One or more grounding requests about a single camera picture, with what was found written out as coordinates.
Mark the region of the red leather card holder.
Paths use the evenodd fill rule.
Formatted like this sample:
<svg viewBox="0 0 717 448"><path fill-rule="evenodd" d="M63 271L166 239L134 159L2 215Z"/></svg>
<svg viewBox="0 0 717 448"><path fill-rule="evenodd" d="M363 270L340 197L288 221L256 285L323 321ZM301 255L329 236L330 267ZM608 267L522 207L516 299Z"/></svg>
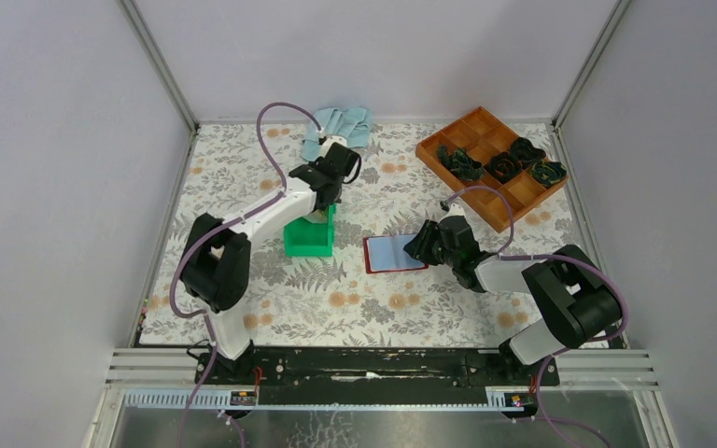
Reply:
<svg viewBox="0 0 717 448"><path fill-rule="evenodd" d="M363 240L367 274L398 273L425 270L427 263L413 259L404 246L415 238L414 233L371 236Z"/></svg>

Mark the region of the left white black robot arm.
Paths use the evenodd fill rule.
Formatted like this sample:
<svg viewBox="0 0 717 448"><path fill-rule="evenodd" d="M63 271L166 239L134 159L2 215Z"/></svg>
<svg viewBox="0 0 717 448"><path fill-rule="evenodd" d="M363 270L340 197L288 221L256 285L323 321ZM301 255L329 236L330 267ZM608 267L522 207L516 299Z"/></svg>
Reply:
<svg viewBox="0 0 717 448"><path fill-rule="evenodd" d="M245 353L252 337L242 310L252 250L293 221L341 201L343 186L354 182L360 169L355 150L328 143L323 156L291 170L279 191L231 217L205 213L194 220L170 290L180 281L199 304L219 353L217 372L229 383L242 383L252 371Z"/></svg>

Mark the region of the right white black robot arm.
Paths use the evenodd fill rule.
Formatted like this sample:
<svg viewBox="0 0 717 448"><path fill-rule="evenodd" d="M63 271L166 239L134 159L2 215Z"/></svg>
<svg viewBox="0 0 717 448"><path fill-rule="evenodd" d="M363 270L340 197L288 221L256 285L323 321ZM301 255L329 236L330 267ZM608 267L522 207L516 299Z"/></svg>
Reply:
<svg viewBox="0 0 717 448"><path fill-rule="evenodd" d="M449 267L468 290L532 297L540 320L499 346L499 375L513 385L522 384L546 357L576 349L626 320L618 289L576 245L550 254L504 256L481 249L466 218L447 216L426 221L404 251L416 261Z"/></svg>

